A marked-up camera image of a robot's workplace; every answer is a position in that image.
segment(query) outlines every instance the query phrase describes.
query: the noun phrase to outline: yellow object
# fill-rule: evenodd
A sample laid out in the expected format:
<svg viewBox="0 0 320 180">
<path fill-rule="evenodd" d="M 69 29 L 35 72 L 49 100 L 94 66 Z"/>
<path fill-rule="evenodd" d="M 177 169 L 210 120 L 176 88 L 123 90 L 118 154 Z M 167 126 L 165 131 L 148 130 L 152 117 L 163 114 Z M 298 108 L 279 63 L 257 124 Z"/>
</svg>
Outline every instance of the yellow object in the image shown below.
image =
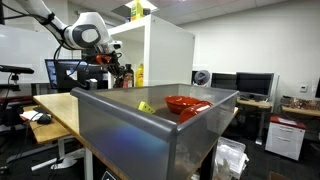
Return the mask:
<svg viewBox="0 0 320 180">
<path fill-rule="evenodd" d="M 131 7 L 131 21 L 143 17 L 143 8 L 141 6 L 140 0 L 134 0 L 134 3 Z"/>
<path fill-rule="evenodd" d="M 143 112 L 146 112 L 146 113 L 150 113 L 150 114 L 153 114 L 154 112 L 156 112 L 151 106 L 149 106 L 149 104 L 147 104 L 144 101 L 140 102 L 138 109 L 140 111 L 143 111 Z"/>
<path fill-rule="evenodd" d="M 143 86 L 143 64 L 141 63 L 136 72 L 136 87 Z"/>
</svg>

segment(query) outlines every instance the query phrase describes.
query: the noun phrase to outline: white shelving unit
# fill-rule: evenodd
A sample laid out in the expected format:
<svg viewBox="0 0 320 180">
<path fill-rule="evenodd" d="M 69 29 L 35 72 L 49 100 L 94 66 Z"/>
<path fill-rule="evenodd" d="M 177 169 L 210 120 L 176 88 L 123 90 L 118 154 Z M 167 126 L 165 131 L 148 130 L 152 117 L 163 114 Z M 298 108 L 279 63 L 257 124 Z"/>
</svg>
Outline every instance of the white shelving unit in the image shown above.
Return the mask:
<svg viewBox="0 0 320 180">
<path fill-rule="evenodd" d="M 190 84 L 194 34 L 153 15 L 109 29 L 114 40 L 122 41 L 121 65 L 132 64 L 134 72 L 144 64 L 144 86 Z M 109 87 L 114 78 L 109 74 Z"/>
</svg>

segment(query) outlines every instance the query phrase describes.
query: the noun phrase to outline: bottle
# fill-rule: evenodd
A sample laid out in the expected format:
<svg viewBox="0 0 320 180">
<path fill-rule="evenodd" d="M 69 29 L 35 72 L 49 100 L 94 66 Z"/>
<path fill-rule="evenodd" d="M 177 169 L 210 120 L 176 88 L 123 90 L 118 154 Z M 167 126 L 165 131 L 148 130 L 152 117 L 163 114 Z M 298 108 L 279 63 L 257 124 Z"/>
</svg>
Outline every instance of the bottle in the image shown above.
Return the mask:
<svg viewBox="0 0 320 180">
<path fill-rule="evenodd" d="M 126 69 L 123 73 L 123 88 L 134 87 L 134 72 L 131 69 L 131 64 L 126 64 Z"/>
<path fill-rule="evenodd" d="M 131 7 L 131 21 L 143 17 L 143 8 L 141 6 L 140 0 L 134 0 Z"/>
<path fill-rule="evenodd" d="M 143 64 L 141 63 L 136 72 L 136 87 L 143 86 Z"/>
</svg>

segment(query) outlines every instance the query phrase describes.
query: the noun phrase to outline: ceiling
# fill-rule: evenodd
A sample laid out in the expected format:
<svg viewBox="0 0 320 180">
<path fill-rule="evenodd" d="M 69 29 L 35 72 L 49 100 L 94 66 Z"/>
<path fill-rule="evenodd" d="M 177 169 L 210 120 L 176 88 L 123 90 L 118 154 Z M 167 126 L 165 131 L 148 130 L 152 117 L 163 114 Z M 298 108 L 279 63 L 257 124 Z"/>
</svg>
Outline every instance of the ceiling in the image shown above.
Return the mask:
<svg viewBox="0 0 320 180">
<path fill-rule="evenodd" d="M 112 10 L 131 0 L 69 0 L 84 8 L 97 11 L 124 22 L 124 17 Z M 258 8 L 287 0 L 149 0 L 159 8 L 152 14 L 179 25 L 215 16 Z"/>
</svg>

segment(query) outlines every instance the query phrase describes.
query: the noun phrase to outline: white cabinet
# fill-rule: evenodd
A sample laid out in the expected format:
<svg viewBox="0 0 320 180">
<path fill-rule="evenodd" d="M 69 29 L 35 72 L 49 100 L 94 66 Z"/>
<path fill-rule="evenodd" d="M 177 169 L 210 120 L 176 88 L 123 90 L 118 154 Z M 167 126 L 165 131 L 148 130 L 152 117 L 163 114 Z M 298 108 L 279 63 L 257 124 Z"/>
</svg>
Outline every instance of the white cabinet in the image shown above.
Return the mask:
<svg viewBox="0 0 320 180">
<path fill-rule="evenodd" d="M 194 34 L 153 15 L 109 29 L 122 41 L 121 65 L 132 64 L 134 72 L 144 64 L 144 86 L 190 84 Z"/>
<path fill-rule="evenodd" d="M 305 130 L 270 122 L 266 150 L 298 160 Z"/>
</svg>

